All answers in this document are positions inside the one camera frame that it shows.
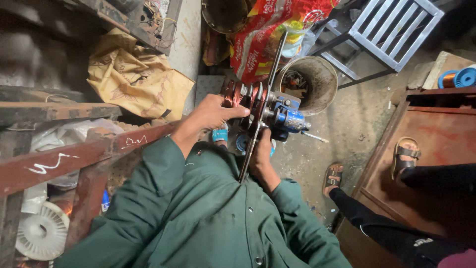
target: yellow plastic bag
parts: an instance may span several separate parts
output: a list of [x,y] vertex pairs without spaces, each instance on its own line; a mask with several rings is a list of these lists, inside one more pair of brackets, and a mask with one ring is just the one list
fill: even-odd
[[145,118],[179,120],[195,82],[136,42],[117,28],[102,36],[89,57],[89,84],[105,103]]

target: foot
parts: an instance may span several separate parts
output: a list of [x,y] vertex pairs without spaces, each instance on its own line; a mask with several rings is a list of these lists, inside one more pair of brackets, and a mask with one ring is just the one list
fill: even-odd
[[327,168],[322,189],[322,193],[325,197],[329,197],[329,193],[332,189],[339,188],[343,170],[344,166],[341,164],[332,164]]
[[395,180],[405,168],[416,166],[420,155],[420,148],[414,139],[401,138],[395,145],[392,178]]
[[213,143],[216,146],[224,145],[228,148],[228,125],[223,123],[223,125],[217,127],[212,131]]

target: pink cloth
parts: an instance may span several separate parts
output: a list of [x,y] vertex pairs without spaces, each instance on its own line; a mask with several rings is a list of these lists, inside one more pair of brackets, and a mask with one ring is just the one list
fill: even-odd
[[450,255],[438,263],[438,268],[476,268],[476,251],[468,249],[463,253]]

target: brown sandal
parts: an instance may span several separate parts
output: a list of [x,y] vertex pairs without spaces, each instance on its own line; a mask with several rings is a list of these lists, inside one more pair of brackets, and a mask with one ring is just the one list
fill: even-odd
[[[326,177],[324,178],[324,183],[322,184],[322,194],[324,194],[324,189],[327,186],[335,185],[337,187],[340,187],[340,183],[342,182],[342,172],[331,170],[332,167],[336,167],[336,166],[341,166],[342,169],[344,169],[344,165],[342,165],[341,163],[333,163],[327,168]],[[339,177],[340,180],[329,179],[329,176]]]
[[[413,142],[417,146],[418,150],[410,150],[410,149],[406,149],[406,148],[401,147],[400,144],[405,139]],[[397,144],[395,144],[395,149],[393,151],[393,162],[392,162],[392,168],[391,168],[392,180],[395,180],[395,178],[397,177],[398,172],[400,172],[400,170],[402,170],[404,168],[407,168],[407,167],[416,166],[415,161],[401,160],[400,157],[399,157],[400,155],[407,155],[407,156],[410,156],[410,157],[415,158],[416,160],[418,160],[419,157],[421,156],[421,151],[419,150],[417,141],[410,138],[410,137],[402,137],[398,140]]]

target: green sleeve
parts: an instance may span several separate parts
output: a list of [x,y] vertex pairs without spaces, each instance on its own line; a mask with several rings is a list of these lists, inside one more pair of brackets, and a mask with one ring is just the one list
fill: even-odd
[[105,216],[96,217],[90,235],[55,260],[55,268],[120,268],[133,261],[153,238],[181,184],[185,159],[170,137],[144,149]]
[[271,193],[281,214],[288,246],[311,267],[351,268],[339,248],[337,237],[320,223],[301,199],[297,182],[284,179]]

